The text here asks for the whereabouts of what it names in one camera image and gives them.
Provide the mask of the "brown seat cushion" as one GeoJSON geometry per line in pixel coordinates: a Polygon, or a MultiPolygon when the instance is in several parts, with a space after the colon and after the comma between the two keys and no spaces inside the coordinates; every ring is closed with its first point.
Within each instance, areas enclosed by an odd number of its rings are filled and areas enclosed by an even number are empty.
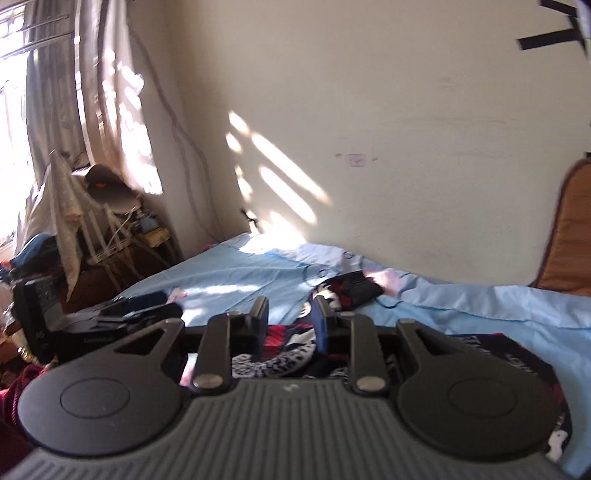
{"type": "Polygon", "coordinates": [[[576,162],[559,193],[549,240],[532,286],[590,296],[590,158],[576,162]]]}

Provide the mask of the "grey beige window curtain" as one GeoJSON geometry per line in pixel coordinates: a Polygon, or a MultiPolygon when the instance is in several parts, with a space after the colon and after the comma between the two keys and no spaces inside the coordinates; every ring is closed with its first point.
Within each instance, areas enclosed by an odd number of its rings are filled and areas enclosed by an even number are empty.
{"type": "Polygon", "coordinates": [[[163,192],[143,121],[124,1],[24,5],[26,124],[35,180],[51,152],[104,164],[133,190],[163,192]]]}

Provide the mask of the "black tape on wall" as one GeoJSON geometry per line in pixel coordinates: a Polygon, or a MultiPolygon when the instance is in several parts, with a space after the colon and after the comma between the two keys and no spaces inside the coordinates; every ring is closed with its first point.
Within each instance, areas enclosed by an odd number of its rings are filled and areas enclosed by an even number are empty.
{"type": "Polygon", "coordinates": [[[259,225],[259,218],[256,216],[256,214],[254,214],[250,210],[245,210],[243,208],[240,209],[240,213],[242,213],[242,216],[247,221],[247,224],[249,224],[249,230],[250,233],[252,233],[252,235],[259,235],[260,233],[262,233],[262,229],[260,229],[259,225]]]}

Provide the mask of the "black red white patterned sweater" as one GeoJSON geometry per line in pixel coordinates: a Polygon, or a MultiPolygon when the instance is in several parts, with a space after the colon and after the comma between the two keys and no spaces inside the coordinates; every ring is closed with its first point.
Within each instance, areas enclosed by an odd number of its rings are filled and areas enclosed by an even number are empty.
{"type": "Polygon", "coordinates": [[[353,272],[318,286],[293,325],[270,326],[259,298],[249,313],[189,327],[182,344],[197,355],[191,384],[221,393],[240,379],[339,380],[356,395],[386,399],[408,431],[447,455],[561,459],[572,419],[550,364],[500,333],[446,335],[412,319],[380,327],[359,307],[381,293],[353,272]]]}

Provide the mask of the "light blue cartoon bed sheet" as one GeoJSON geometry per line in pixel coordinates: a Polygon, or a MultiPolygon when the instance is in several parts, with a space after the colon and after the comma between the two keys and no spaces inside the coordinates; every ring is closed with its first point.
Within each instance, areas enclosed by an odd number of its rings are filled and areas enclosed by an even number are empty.
{"type": "Polygon", "coordinates": [[[203,324],[216,313],[270,301],[272,325],[296,320],[311,291],[353,270],[390,281],[384,296],[361,311],[381,326],[416,319],[446,334],[502,333],[551,364],[570,407],[574,432],[561,467],[574,477],[590,466],[590,300],[527,286],[457,284],[381,265],[335,246],[284,244],[266,235],[238,235],[143,279],[124,295],[165,291],[183,307],[183,321],[203,324]]]}

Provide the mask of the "small pink wall sticker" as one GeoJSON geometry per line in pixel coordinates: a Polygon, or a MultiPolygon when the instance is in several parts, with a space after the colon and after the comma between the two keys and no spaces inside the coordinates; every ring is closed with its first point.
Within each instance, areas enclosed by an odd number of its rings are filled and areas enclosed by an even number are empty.
{"type": "Polygon", "coordinates": [[[355,168],[362,168],[367,165],[368,158],[366,154],[353,153],[348,155],[349,165],[355,168]]]}

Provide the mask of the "brown hat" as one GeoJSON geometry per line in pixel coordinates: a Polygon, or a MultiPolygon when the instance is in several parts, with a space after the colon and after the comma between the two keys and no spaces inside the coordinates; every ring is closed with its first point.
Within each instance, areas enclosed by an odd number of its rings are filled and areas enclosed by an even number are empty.
{"type": "Polygon", "coordinates": [[[106,165],[95,164],[77,169],[72,176],[82,183],[93,200],[108,206],[116,215],[125,215],[141,207],[135,192],[106,165]]]}

